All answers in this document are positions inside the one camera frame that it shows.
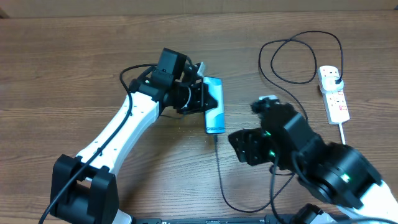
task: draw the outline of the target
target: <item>power cord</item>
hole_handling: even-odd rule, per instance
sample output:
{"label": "power cord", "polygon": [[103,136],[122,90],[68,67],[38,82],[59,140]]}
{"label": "power cord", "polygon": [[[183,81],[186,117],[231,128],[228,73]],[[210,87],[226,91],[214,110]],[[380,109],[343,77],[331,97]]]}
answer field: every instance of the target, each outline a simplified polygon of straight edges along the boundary
{"label": "power cord", "polygon": [[344,131],[343,131],[343,124],[338,123],[338,129],[340,130],[340,136],[341,136],[341,143],[346,144],[346,138],[344,137]]}
{"label": "power cord", "polygon": [[[271,165],[270,167],[269,167],[269,173],[270,174],[274,174],[274,166],[275,166],[275,164],[273,164],[273,165]],[[294,173],[288,173],[288,174],[278,174],[278,173],[275,173],[275,175],[293,175]]]}
{"label": "power cord", "polygon": [[50,213],[51,209],[55,206],[55,204],[60,200],[61,196],[67,191],[69,186],[71,186],[72,183],[74,183],[77,178],[81,175],[81,173],[91,164],[91,162],[94,161],[94,159],[102,153],[104,148],[111,142],[113,137],[117,135],[117,133],[120,131],[120,129],[123,127],[123,125],[126,123],[127,119],[131,115],[131,110],[132,110],[132,97],[129,91],[129,88],[125,84],[123,80],[123,74],[129,70],[135,69],[135,68],[141,68],[141,67],[151,67],[151,66],[156,66],[156,64],[143,64],[143,65],[135,65],[132,67],[128,67],[124,69],[119,76],[120,82],[122,83],[122,86],[124,87],[125,91],[127,92],[127,96],[129,97],[129,109],[127,110],[126,116],[122,120],[122,122],[119,124],[119,126],[114,130],[114,132],[110,135],[110,137],[104,142],[104,144],[97,148],[96,152],[87,160],[87,162],[75,173],[75,175],[72,176],[72,178],[69,179],[69,181],[65,184],[65,186],[59,191],[57,196],[54,197],[54,199],[50,202],[48,207],[45,209],[43,215],[41,216],[39,220],[39,224],[43,224],[45,218],[47,215]]}
{"label": "power cord", "polygon": [[275,173],[276,173],[276,167],[278,166],[278,162],[279,162],[279,153],[275,154],[275,161],[274,161],[274,170],[272,172],[272,177],[271,177],[271,184],[269,187],[269,199],[271,202],[271,209],[272,209],[272,213],[274,214],[275,218],[278,220],[278,222],[280,222],[281,224],[287,224],[287,222],[285,222],[283,220],[283,218],[281,218],[278,213],[276,212],[275,209],[275,205],[274,205],[274,198],[271,197],[271,195],[274,194],[274,187],[275,187]]}
{"label": "power cord", "polygon": [[173,117],[173,116],[169,116],[169,115],[160,115],[160,116],[165,117],[165,118],[171,118],[171,119],[181,120],[181,119],[184,119],[184,117],[185,117],[186,115],[184,114],[184,115],[182,115],[182,116],[179,117],[179,118],[176,118],[176,117]]}
{"label": "power cord", "polygon": [[[238,212],[243,212],[243,213],[255,213],[255,212],[260,212],[261,210],[265,209],[266,207],[268,207],[271,204],[271,201],[269,201],[268,203],[266,203],[263,207],[255,209],[255,210],[242,210],[239,208],[236,208],[234,206],[232,206],[226,199],[225,194],[224,194],[224,188],[223,188],[223,182],[221,180],[221,169],[220,169],[220,160],[218,158],[218,147],[217,147],[217,142],[218,142],[218,136],[215,134],[214,136],[214,144],[215,144],[215,151],[216,151],[216,161],[217,161],[217,169],[218,169],[218,179],[220,182],[220,190],[221,190],[221,195],[223,196],[224,202],[225,204],[227,204],[230,208],[232,208],[235,211]],[[272,173],[272,175],[275,175],[276,172],[276,168],[274,169],[274,172]],[[273,194],[270,195],[271,198],[276,198],[276,196],[278,196],[281,191],[283,191],[283,189],[290,183],[290,181],[294,178],[294,174],[292,174],[290,176],[290,178],[287,180],[287,182],[279,189],[278,192],[276,192],[276,194],[274,195],[274,197],[272,197]]]}
{"label": "power cord", "polygon": [[[342,78],[343,78],[343,61],[344,61],[343,48],[342,48],[342,46],[341,46],[340,40],[339,40],[334,34],[331,34],[331,33],[329,33],[329,32],[325,32],[325,31],[317,31],[317,30],[305,31],[305,32],[301,32],[301,33],[299,33],[299,34],[296,34],[296,35],[294,35],[293,37],[291,37],[291,38],[289,38],[289,39],[274,40],[274,41],[270,41],[270,42],[268,42],[268,43],[265,43],[265,44],[261,47],[261,49],[260,49],[258,65],[259,65],[259,69],[260,69],[260,72],[261,72],[262,76],[263,76],[267,81],[269,81],[269,82],[270,82],[271,84],[273,84],[274,86],[280,88],[281,90],[285,91],[287,94],[289,94],[289,95],[298,103],[298,105],[301,107],[301,109],[302,109],[302,111],[303,111],[303,114],[304,114],[304,116],[305,116],[305,119],[307,120],[307,123],[308,123],[308,115],[307,115],[307,112],[305,111],[305,109],[304,109],[303,105],[300,103],[300,101],[299,101],[293,94],[291,94],[291,92],[287,91],[285,88],[283,88],[283,87],[281,87],[280,85],[278,85],[278,84],[274,83],[273,81],[269,80],[269,78],[266,76],[266,74],[264,73],[264,71],[262,70],[262,67],[261,67],[261,54],[262,54],[262,50],[264,49],[264,47],[267,46],[267,45],[269,45],[269,44],[273,44],[273,43],[277,43],[277,42],[283,42],[283,44],[282,44],[281,46],[279,46],[279,48],[275,51],[274,55],[272,56],[272,59],[271,59],[271,70],[272,70],[272,72],[274,73],[274,75],[275,75],[276,77],[280,78],[281,80],[283,80],[283,81],[285,81],[285,82],[287,82],[287,83],[291,83],[291,84],[306,84],[306,83],[310,83],[310,82],[315,78],[315,75],[317,75],[317,70],[318,70],[317,58],[316,58],[316,56],[315,56],[315,52],[313,51],[312,47],[309,46],[308,44],[306,44],[305,42],[303,42],[303,41],[301,41],[301,40],[296,40],[296,39],[294,39],[294,38],[297,37],[298,35],[302,35],[302,34],[306,34],[306,33],[321,33],[321,34],[328,34],[328,35],[331,35],[332,37],[334,37],[334,38],[337,40],[338,45],[339,45],[339,47],[340,47],[340,55],[341,55],[341,73],[340,73],[340,78],[336,80],[336,83],[340,83],[341,80],[342,80]],[[293,42],[298,42],[298,43],[301,43],[301,44],[303,44],[303,45],[306,45],[306,46],[311,50],[311,53],[312,53],[312,55],[313,55],[313,60],[314,60],[314,62],[315,62],[315,71],[314,71],[314,73],[313,73],[313,76],[312,76],[309,80],[307,80],[307,81],[305,81],[305,82],[294,82],[294,81],[290,81],[290,80],[284,79],[284,78],[282,78],[281,76],[279,76],[278,73],[276,73],[276,71],[274,70],[274,58],[275,58],[276,54],[278,53],[278,51],[279,51],[285,44],[287,44],[287,43],[289,43],[289,42],[291,42],[291,41],[293,41]]]}

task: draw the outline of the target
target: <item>white power strip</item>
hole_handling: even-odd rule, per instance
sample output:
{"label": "white power strip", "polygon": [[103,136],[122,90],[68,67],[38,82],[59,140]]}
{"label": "white power strip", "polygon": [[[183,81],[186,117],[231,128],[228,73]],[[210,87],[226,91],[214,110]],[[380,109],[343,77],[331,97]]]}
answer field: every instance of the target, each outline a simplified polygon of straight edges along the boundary
{"label": "white power strip", "polygon": [[[318,70],[320,88],[322,88],[322,80],[324,81],[325,79],[330,79],[331,77],[338,77],[338,75],[338,69],[333,66],[320,67]],[[328,93],[322,93],[322,95],[329,124],[339,125],[341,142],[345,144],[342,124],[349,120],[349,113],[344,92],[343,90],[339,90],[337,88],[336,90],[329,91]]]}

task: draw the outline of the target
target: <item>white robotic arm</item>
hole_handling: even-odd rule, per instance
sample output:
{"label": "white robotic arm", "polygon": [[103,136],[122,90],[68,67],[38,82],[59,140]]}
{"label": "white robotic arm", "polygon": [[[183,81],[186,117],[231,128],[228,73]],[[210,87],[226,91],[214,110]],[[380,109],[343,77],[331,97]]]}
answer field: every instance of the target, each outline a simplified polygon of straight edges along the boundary
{"label": "white robotic arm", "polygon": [[[132,96],[132,114],[115,135],[115,137],[104,148],[90,166],[100,169],[109,167],[109,172],[118,175],[119,170],[134,147],[141,134],[159,117],[159,102],[152,101],[152,97],[140,92],[130,93]],[[126,116],[129,108],[129,98],[126,96],[124,103],[118,113],[109,122],[99,136],[76,156],[81,156],[81,161],[86,162],[101,146],[114,130],[119,126]]]}
{"label": "white robotic arm", "polygon": [[350,218],[385,218],[398,223],[398,202],[387,184],[372,184],[361,197],[363,206],[359,209],[337,206],[340,211]]}

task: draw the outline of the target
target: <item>wood grain surface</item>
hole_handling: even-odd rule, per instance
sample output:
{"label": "wood grain surface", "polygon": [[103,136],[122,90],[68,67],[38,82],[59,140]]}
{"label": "wood grain surface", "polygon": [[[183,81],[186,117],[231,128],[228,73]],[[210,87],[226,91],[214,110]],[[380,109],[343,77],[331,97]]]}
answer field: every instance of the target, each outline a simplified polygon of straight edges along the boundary
{"label": "wood grain surface", "polygon": [[398,0],[0,0],[10,18],[393,10],[397,5]]}
{"label": "wood grain surface", "polygon": [[[224,83],[227,132],[219,137],[226,197],[254,209],[269,200],[270,164],[238,162],[227,134],[259,127],[249,104],[275,94],[297,104],[267,83],[257,69],[260,46],[305,30],[337,35],[344,48],[345,93],[351,120],[347,143],[359,149],[398,195],[398,13],[295,12],[199,16],[118,16],[0,20],[0,223],[37,223],[49,203],[52,166],[60,154],[74,156],[107,125],[124,101],[118,73],[131,65],[156,63],[164,47],[208,65],[207,75]],[[323,34],[309,43],[319,65],[340,67],[335,40]],[[340,141],[327,123],[317,78],[307,85],[284,83],[265,49],[265,72],[289,89],[307,110],[312,128],[325,141]],[[310,51],[286,45],[275,69],[291,80],[308,80]],[[126,75],[130,80],[139,72]],[[175,116],[173,110],[165,114]],[[278,177],[276,189],[287,177]],[[118,175],[121,209],[137,217],[261,217],[224,204],[214,144],[203,130],[203,115],[176,121],[159,118],[140,138]],[[306,203],[328,212],[297,181],[277,197],[279,213],[296,213]],[[46,223],[63,223],[49,216]]]}

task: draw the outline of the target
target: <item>black wire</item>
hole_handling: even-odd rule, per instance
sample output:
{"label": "black wire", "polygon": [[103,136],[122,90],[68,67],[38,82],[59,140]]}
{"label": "black wire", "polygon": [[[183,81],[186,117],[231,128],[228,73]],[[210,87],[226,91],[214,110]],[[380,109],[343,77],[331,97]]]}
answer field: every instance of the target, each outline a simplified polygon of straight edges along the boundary
{"label": "black wire", "polygon": [[279,154],[275,154],[275,161],[274,161],[274,170],[272,172],[272,177],[271,177],[271,184],[269,187],[269,199],[271,202],[271,209],[272,213],[274,214],[275,218],[281,223],[281,224],[287,224],[276,212],[275,205],[274,205],[274,198],[272,198],[271,195],[274,194],[274,186],[275,186],[275,173],[276,173],[276,167],[278,166],[278,161],[279,161]]}
{"label": "black wire", "polygon": [[193,73],[191,74],[190,80],[188,82],[180,84],[181,86],[184,86],[184,87],[188,87],[189,85],[191,85],[191,83],[193,83],[193,80],[194,80],[195,75],[197,73],[196,68],[195,68],[195,66],[192,63],[191,58],[187,56],[187,60],[188,60],[189,66],[191,67]]}
{"label": "black wire", "polygon": [[176,117],[173,117],[173,116],[169,116],[169,115],[160,115],[160,116],[163,116],[163,117],[165,117],[165,118],[171,118],[171,119],[180,120],[180,119],[184,119],[184,117],[185,117],[186,115],[184,114],[184,115],[182,115],[182,116],[179,117],[179,118],[176,118]]}
{"label": "black wire", "polygon": [[298,175],[298,177],[300,177],[306,184],[308,185],[313,185],[305,176],[304,174],[301,172],[299,165],[297,164],[297,152],[292,152],[292,162],[293,162],[293,166],[294,169]]}
{"label": "black wire", "polygon": [[[274,174],[274,164],[273,165],[271,165],[270,167],[269,167],[269,173],[270,174]],[[278,174],[278,173],[275,173],[275,175],[293,175],[294,173],[288,173],[288,174]]]}
{"label": "black wire", "polygon": [[150,68],[147,68],[147,70],[145,70],[144,72],[142,72],[141,75],[139,75],[139,76],[137,77],[138,80],[142,80],[144,77],[146,77],[147,75],[149,75],[150,72],[152,72],[153,70],[155,70],[157,64],[156,64],[156,63],[148,64],[148,66],[150,66]]}
{"label": "black wire", "polygon": [[[304,116],[305,116],[305,119],[307,120],[307,123],[308,123],[308,115],[307,115],[307,112],[305,111],[305,109],[304,109],[303,105],[300,103],[300,101],[299,101],[293,94],[291,94],[291,92],[287,91],[285,88],[283,88],[283,87],[281,87],[280,85],[278,85],[278,84],[272,82],[271,80],[269,80],[269,78],[266,76],[266,74],[264,73],[264,71],[262,70],[262,67],[261,67],[261,54],[262,54],[262,50],[264,49],[264,47],[267,46],[267,45],[269,45],[269,44],[273,44],[273,43],[277,43],[277,42],[283,42],[283,44],[282,44],[281,46],[279,46],[279,48],[275,51],[274,55],[272,56],[272,59],[271,59],[271,70],[272,70],[272,72],[274,73],[274,75],[275,75],[276,77],[280,78],[281,80],[283,80],[283,81],[285,81],[285,82],[287,82],[287,83],[291,83],[291,84],[306,84],[306,83],[310,83],[310,82],[315,78],[315,75],[317,75],[317,69],[318,69],[317,58],[316,58],[316,56],[315,56],[315,52],[313,51],[313,49],[311,48],[311,46],[309,46],[309,45],[306,44],[305,42],[303,42],[303,41],[301,41],[301,40],[296,40],[296,39],[294,39],[294,37],[296,37],[296,36],[298,36],[298,35],[301,35],[301,34],[306,34],[306,33],[322,33],[322,34],[328,34],[328,35],[331,35],[332,37],[334,37],[334,38],[337,40],[338,45],[339,45],[339,47],[340,47],[340,55],[341,55],[341,74],[340,74],[340,78],[336,81],[336,83],[340,83],[341,80],[342,80],[342,78],[343,78],[343,65],[344,65],[344,64],[343,64],[343,61],[344,61],[343,47],[341,46],[340,40],[339,40],[334,34],[331,34],[331,33],[329,33],[329,32],[325,32],[325,31],[317,31],[317,30],[305,31],[305,32],[301,32],[301,33],[299,33],[299,34],[296,34],[296,35],[294,35],[293,37],[291,37],[291,38],[289,38],[289,39],[274,40],[274,41],[270,41],[270,42],[268,42],[268,43],[265,43],[265,44],[261,47],[261,49],[260,49],[258,65],[259,65],[259,69],[260,69],[260,72],[261,72],[262,76],[263,76],[267,81],[269,81],[271,84],[275,85],[276,87],[280,88],[281,90],[285,91],[287,94],[289,94],[289,95],[298,103],[298,105],[301,107],[301,109],[302,109],[302,111],[303,111],[303,114],[304,114]],[[278,51],[279,51],[285,44],[287,44],[287,43],[289,43],[289,42],[291,42],[291,41],[293,41],[293,42],[298,42],[298,43],[301,43],[301,44],[303,44],[303,45],[306,45],[306,46],[311,50],[311,53],[312,53],[312,55],[313,55],[313,59],[314,59],[314,62],[315,62],[315,70],[314,70],[314,73],[313,73],[312,77],[311,77],[309,80],[305,81],[305,82],[293,82],[293,81],[287,80],[287,79],[285,79],[285,78],[282,78],[280,75],[278,75],[278,74],[276,73],[276,71],[274,70],[274,58],[275,58],[276,54],[278,53]]]}
{"label": "black wire", "polygon": [[126,71],[129,71],[129,70],[132,70],[135,68],[148,67],[148,66],[154,66],[154,65],[155,64],[136,65],[136,66],[128,67],[120,73],[120,76],[119,76],[120,82],[122,83],[122,86],[124,87],[125,91],[127,92],[128,97],[129,97],[129,109],[126,113],[126,116],[124,117],[122,122],[119,124],[119,126],[114,130],[112,135],[110,135],[110,137],[104,142],[104,144],[101,147],[97,148],[96,152],[87,160],[87,162],[75,173],[75,175],[73,175],[72,178],[69,179],[69,181],[65,184],[65,186],[63,186],[63,188],[58,192],[57,196],[55,196],[55,198],[50,202],[50,204],[44,211],[43,215],[41,216],[41,218],[39,220],[39,224],[43,224],[45,218],[50,213],[51,209],[60,200],[61,196],[67,191],[69,186],[71,186],[71,184],[77,180],[77,178],[91,164],[91,162],[93,162],[94,159],[102,153],[104,148],[109,144],[109,142],[113,139],[113,137],[115,137],[115,135],[117,135],[117,133],[120,131],[120,129],[123,127],[123,125],[126,123],[127,119],[129,118],[129,115],[131,114],[131,110],[132,110],[132,97],[131,97],[129,88],[127,87],[127,85],[125,84],[125,82],[123,80],[123,74]]}
{"label": "black wire", "polygon": [[[214,135],[214,144],[215,144],[215,151],[216,151],[216,161],[217,161],[217,169],[218,169],[218,179],[220,182],[220,189],[221,189],[221,194],[223,196],[224,202],[225,204],[227,204],[230,208],[232,208],[235,211],[238,212],[243,212],[243,213],[255,213],[255,212],[260,212],[261,210],[265,209],[266,207],[268,207],[271,204],[271,201],[269,201],[268,203],[266,203],[263,207],[255,209],[255,210],[242,210],[242,209],[238,209],[234,206],[232,206],[226,199],[225,194],[224,194],[224,188],[223,188],[223,182],[221,180],[221,170],[220,170],[220,160],[218,158],[218,148],[217,148],[217,135]],[[286,181],[286,183],[279,189],[278,192],[276,192],[276,194],[274,195],[273,198],[276,198],[276,196],[278,196],[281,191],[283,191],[283,189],[290,183],[290,181],[294,178],[294,174],[291,175],[291,177]]]}

